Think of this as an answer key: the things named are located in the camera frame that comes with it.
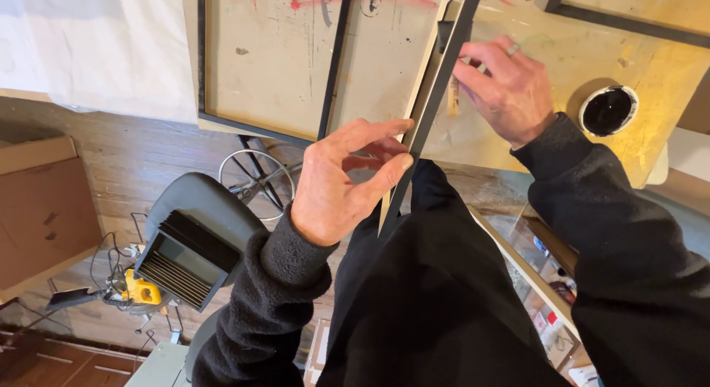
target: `sleeve cuff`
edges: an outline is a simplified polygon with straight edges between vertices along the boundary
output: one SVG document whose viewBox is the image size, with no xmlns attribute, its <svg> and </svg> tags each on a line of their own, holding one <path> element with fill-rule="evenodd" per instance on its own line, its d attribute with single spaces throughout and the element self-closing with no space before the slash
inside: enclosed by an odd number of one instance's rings
<svg viewBox="0 0 710 387">
<path fill-rule="evenodd" d="M 564 112 L 532 142 L 510 150 L 537 180 L 550 179 L 579 164 L 594 144 Z"/>
<path fill-rule="evenodd" d="M 291 204 L 261 251 L 261 264 L 278 282 L 294 288 L 310 288 L 328 271 L 326 261 L 340 243 L 317 246 L 306 240 L 291 221 Z"/>
</svg>

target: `hand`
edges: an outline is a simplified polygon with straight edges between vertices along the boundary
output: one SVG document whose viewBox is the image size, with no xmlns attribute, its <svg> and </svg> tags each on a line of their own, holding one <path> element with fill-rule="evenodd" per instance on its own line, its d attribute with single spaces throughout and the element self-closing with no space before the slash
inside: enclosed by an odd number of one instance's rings
<svg viewBox="0 0 710 387">
<path fill-rule="evenodd" d="M 303 170 L 291 206 L 293 225 L 308 241 L 332 246 L 367 218 L 414 162 L 394 137 L 412 128 L 412 119 L 369 123 L 357 118 L 303 154 Z M 351 155 L 359 149 L 375 156 Z M 351 169 L 375 169 L 372 179 L 354 184 Z"/>
<path fill-rule="evenodd" d="M 541 135 L 557 117 L 545 65 L 519 49 L 508 57 L 513 45 L 507 36 L 464 43 L 454 76 L 493 130 L 516 149 Z M 476 69 L 481 63 L 487 68 L 484 74 Z"/>
</svg>

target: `fingernail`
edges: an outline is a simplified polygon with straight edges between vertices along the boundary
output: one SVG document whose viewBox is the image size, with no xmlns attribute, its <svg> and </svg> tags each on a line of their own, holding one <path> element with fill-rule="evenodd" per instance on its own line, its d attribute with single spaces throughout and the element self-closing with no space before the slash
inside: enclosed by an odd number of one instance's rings
<svg viewBox="0 0 710 387">
<path fill-rule="evenodd" d="M 409 154 L 404 154 L 402 159 L 402 169 L 407 170 L 414 163 L 414 158 Z"/>
</svg>

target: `person's left hand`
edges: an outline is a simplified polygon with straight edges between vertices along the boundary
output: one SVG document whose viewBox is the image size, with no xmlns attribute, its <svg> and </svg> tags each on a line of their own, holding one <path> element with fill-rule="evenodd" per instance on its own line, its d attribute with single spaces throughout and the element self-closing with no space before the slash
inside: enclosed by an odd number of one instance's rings
<svg viewBox="0 0 710 387">
<path fill-rule="evenodd" d="M 319 246 L 332 246 L 347 236 L 414 162 L 407 147 L 393 137 L 413 125 L 412 119 L 369 123 L 357 118 L 308 146 L 291 206 L 296 230 Z M 375 157 L 351 155 L 359 149 Z M 355 184 L 345 174 L 351 169 L 375 169 L 377 173 Z"/>
</svg>

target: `person's right hand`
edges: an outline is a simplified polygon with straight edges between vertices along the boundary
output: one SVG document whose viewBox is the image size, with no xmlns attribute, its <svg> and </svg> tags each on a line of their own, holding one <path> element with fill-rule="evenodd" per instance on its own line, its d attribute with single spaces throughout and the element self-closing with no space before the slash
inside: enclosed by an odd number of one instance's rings
<svg viewBox="0 0 710 387">
<path fill-rule="evenodd" d="M 513 45 L 507 36 L 464 43 L 454 76 L 493 130 L 516 149 L 541 135 L 557 117 L 545 65 L 519 49 L 508 57 Z M 471 63 L 463 62 L 464 57 Z M 484 74 L 476 69 L 481 63 L 487 68 Z"/>
</svg>

